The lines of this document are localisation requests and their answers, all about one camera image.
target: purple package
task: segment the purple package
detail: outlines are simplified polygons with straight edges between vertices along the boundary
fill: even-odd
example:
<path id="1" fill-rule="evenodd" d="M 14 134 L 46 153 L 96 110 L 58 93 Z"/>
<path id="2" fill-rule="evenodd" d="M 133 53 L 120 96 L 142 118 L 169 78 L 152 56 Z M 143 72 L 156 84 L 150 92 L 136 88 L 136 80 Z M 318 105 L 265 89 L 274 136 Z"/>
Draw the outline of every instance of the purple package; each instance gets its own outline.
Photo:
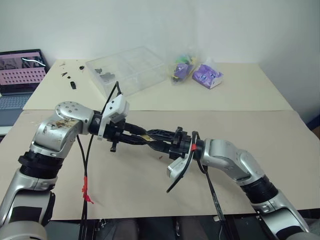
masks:
<path id="1" fill-rule="evenodd" d="M 212 89 L 221 83 L 222 76 L 223 74 L 221 72 L 213 70 L 208 65 L 201 64 L 199 69 L 194 71 L 192 78 L 206 88 Z"/>
<path id="2" fill-rule="evenodd" d="M 192 70 L 192 64 L 178 63 L 175 68 L 174 76 L 176 78 L 185 79 Z"/>

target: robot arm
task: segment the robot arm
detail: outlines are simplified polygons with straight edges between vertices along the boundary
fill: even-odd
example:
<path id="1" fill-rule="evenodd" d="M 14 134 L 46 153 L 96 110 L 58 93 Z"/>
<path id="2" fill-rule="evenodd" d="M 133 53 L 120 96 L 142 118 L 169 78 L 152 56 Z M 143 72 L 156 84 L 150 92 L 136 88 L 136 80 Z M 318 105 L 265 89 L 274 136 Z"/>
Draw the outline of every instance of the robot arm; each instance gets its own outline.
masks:
<path id="1" fill-rule="evenodd" d="M 179 176 L 188 162 L 191 137 L 181 127 L 175 132 L 146 131 L 126 123 L 128 110 L 129 104 L 123 95 L 109 102 L 103 114 L 72 101 L 56 107 L 55 114 L 39 126 L 30 150 L 18 160 L 21 168 L 15 172 L 0 206 L 0 239 L 8 236 L 8 239 L 15 239 L 12 229 L 26 239 L 46 239 L 42 225 L 45 226 L 52 216 L 55 195 L 51 190 L 78 134 L 91 133 L 100 140 L 107 139 L 112 142 L 111 152 L 116 151 L 119 142 L 149 145 L 175 160 L 168 166 L 167 174 L 173 180 Z M 224 171 L 242 188 L 275 239 L 309 231 L 300 214 L 269 181 L 250 153 L 237 149 L 228 141 L 216 139 L 198 139 L 195 153 L 194 158 L 202 165 Z"/>

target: cardboard sheet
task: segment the cardboard sheet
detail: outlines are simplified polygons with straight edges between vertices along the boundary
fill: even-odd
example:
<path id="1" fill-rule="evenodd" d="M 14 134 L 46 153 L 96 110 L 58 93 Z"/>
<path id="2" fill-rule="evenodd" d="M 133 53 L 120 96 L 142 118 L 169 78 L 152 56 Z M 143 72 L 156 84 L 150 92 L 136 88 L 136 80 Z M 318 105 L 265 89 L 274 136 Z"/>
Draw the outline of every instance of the cardboard sheet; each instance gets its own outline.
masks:
<path id="1" fill-rule="evenodd" d="M 105 97 L 91 80 L 84 59 L 57 60 L 24 110 L 53 110 L 74 101 L 101 110 Z M 223 81 L 207 89 L 193 79 L 173 85 L 167 80 L 127 97 L 132 111 L 273 111 L 292 110 L 289 103 L 255 63 L 219 63 Z"/>
<path id="2" fill-rule="evenodd" d="M 0 199 L 29 150 L 41 121 L 51 110 L 26 110 L 0 144 Z M 174 131 L 177 126 L 201 139 L 226 139 L 249 151 L 275 186 L 297 209 L 320 208 L 320 144 L 299 115 L 288 111 L 131 111 L 127 122 L 145 129 Z M 80 136 L 86 150 L 90 136 Z M 94 138 L 88 163 L 88 218 L 130 218 L 216 214 L 206 177 L 193 162 L 168 194 L 166 175 L 172 162 L 148 146 Z M 53 220 L 80 219 L 84 168 L 78 143 L 64 160 L 53 190 Z M 225 214 L 253 213 L 242 190 L 223 172 L 211 168 L 211 180 Z"/>

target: laptop screen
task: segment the laptop screen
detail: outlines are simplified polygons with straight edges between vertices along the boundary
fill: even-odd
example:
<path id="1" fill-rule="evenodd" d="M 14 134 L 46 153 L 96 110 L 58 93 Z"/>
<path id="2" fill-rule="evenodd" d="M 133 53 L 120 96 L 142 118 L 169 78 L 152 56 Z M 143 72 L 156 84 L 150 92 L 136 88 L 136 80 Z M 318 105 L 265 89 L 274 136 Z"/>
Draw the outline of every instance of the laptop screen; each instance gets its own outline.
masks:
<path id="1" fill-rule="evenodd" d="M 40 49 L 0 52 L 0 93 L 32 93 L 47 72 Z"/>

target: gray laptop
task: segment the gray laptop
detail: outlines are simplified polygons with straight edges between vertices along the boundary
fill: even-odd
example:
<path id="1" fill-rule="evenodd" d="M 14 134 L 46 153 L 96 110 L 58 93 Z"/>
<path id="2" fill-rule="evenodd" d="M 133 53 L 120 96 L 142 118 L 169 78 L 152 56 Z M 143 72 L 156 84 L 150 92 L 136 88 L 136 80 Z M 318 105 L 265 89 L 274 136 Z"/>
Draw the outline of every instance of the gray laptop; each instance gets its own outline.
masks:
<path id="1" fill-rule="evenodd" d="M 12 126 L 48 67 L 40 49 L 0 52 L 0 126 Z"/>

